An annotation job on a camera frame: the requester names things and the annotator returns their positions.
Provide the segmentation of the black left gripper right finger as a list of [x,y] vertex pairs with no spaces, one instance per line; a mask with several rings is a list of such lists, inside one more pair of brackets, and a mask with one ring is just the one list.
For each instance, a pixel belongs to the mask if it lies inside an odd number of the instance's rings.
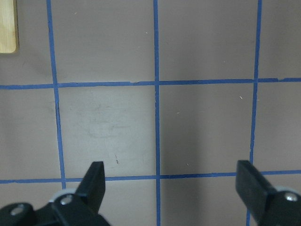
[[250,161],[237,161],[236,171],[236,192],[258,226],[301,224],[301,193],[273,186]]

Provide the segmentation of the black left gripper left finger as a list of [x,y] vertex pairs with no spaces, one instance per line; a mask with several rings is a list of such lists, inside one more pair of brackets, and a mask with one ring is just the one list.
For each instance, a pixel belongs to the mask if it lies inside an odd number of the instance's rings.
[[34,210],[30,203],[19,202],[0,209],[2,226],[108,226],[100,209],[105,194],[102,161],[91,163],[74,192],[62,190],[44,207]]

